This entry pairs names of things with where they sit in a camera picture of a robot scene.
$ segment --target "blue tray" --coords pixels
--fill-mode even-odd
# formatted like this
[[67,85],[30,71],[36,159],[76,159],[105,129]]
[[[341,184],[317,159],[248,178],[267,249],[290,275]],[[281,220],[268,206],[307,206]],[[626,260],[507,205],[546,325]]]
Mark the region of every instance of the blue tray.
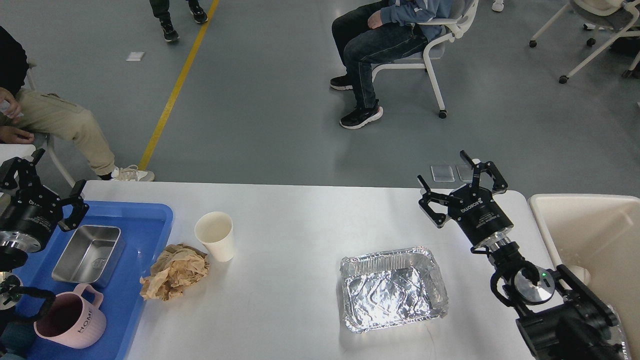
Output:
[[[144,300],[140,296],[140,277],[149,275],[149,268],[164,249],[171,231],[173,212],[164,204],[135,202],[86,201],[89,204],[81,225],[111,225],[122,230],[120,239],[124,250],[105,288],[100,310],[107,318],[107,327],[102,337],[84,349],[69,348],[53,341],[36,338],[28,359],[90,359],[122,360],[129,350],[136,332]],[[58,282],[51,278],[56,262],[62,255],[73,231],[63,233],[57,229],[45,250],[29,255],[27,263],[15,273],[25,286],[51,290],[56,294],[72,291],[76,284]],[[38,312],[41,300],[24,297],[17,311],[31,316]]]

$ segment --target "white table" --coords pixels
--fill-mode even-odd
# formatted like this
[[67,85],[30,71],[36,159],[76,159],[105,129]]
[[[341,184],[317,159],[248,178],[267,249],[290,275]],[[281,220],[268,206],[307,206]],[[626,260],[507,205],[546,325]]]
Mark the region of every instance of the white table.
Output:
[[[168,242],[202,250],[193,227],[203,214],[220,210],[234,221],[236,256],[212,261],[209,276],[183,297],[148,301],[127,359],[532,359],[515,311],[490,291],[493,267],[469,252],[455,222],[431,223],[419,189],[89,181],[84,194],[167,204],[175,216]],[[550,268],[525,198],[509,191],[495,199],[521,253]],[[340,260],[417,245],[440,265],[449,314],[350,332],[341,319]]]
[[0,164],[16,156],[24,158],[36,151],[33,145],[19,143],[0,143]]

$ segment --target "gray floor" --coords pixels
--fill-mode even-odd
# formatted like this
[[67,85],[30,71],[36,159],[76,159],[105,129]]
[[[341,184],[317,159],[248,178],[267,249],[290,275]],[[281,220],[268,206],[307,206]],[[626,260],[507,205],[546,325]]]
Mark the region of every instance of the gray floor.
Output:
[[[561,0],[506,0],[502,13],[481,0],[471,30],[435,61],[447,119],[422,70],[387,70],[376,79],[383,118],[341,128],[354,100],[329,89],[344,73],[330,28],[366,2],[220,1],[150,160],[157,180],[416,187],[417,174],[461,163],[465,149],[527,197],[640,196],[640,80],[620,76],[632,59],[606,51],[560,85],[590,51],[593,32],[574,13],[528,47]],[[164,43],[145,1],[0,0],[0,24],[39,62],[39,90],[91,109],[127,166],[140,161],[200,29],[182,1],[171,10],[177,45]],[[126,62],[131,51],[143,61]],[[75,177],[94,178],[73,146],[58,142],[58,152]],[[39,168],[51,188],[68,189],[48,159]]]

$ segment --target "yellow floor line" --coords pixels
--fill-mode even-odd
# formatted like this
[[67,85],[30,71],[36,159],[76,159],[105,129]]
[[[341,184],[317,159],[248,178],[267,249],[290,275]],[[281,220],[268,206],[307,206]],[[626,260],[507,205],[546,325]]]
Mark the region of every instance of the yellow floor line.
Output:
[[140,164],[138,164],[138,167],[141,170],[145,170],[147,168],[147,165],[149,164],[149,160],[151,159],[151,155],[153,155],[154,150],[156,149],[158,140],[160,140],[160,136],[162,136],[162,132],[164,130],[164,126],[166,125],[166,121],[169,119],[169,115],[171,115],[171,111],[173,110],[173,105],[175,104],[175,100],[178,98],[178,95],[180,95],[182,84],[184,84],[184,80],[187,78],[187,74],[189,74],[189,69],[191,68],[191,64],[193,64],[193,59],[196,57],[196,54],[198,53],[198,49],[200,48],[200,43],[202,42],[204,33],[207,31],[207,27],[209,27],[209,23],[213,18],[213,13],[216,11],[216,7],[218,7],[218,0],[214,0],[213,3],[211,4],[209,13],[207,13],[207,16],[209,17],[209,21],[205,22],[200,28],[200,31],[198,32],[198,36],[196,37],[196,40],[193,43],[193,46],[191,47],[191,52],[189,52],[189,56],[187,56],[187,60],[184,62],[182,71],[180,71],[178,80],[176,80],[175,85],[173,86],[173,90],[171,91],[169,100],[167,100],[166,105],[164,106],[164,111],[162,112],[162,115],[160,116],[160,119],[156,124],[154,133],[151,135],[151,139],[147,144],[147,148],[145,149],[144,154],[142,154],[142,159],[140,159]]

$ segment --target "pink mug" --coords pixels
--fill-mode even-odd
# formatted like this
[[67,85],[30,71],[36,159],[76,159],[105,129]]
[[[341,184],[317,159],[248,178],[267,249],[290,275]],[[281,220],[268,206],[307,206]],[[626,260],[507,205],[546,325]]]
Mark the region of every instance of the pink mug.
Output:
[[[93,302],[82,297],[85,290],[95,296]],[[72,348],[93,345],[104,333],[107,319],[98,309],[103,295],[89,284],[78,284],[73,291],[56,295],[49,312],[33,324],[39,337]]]

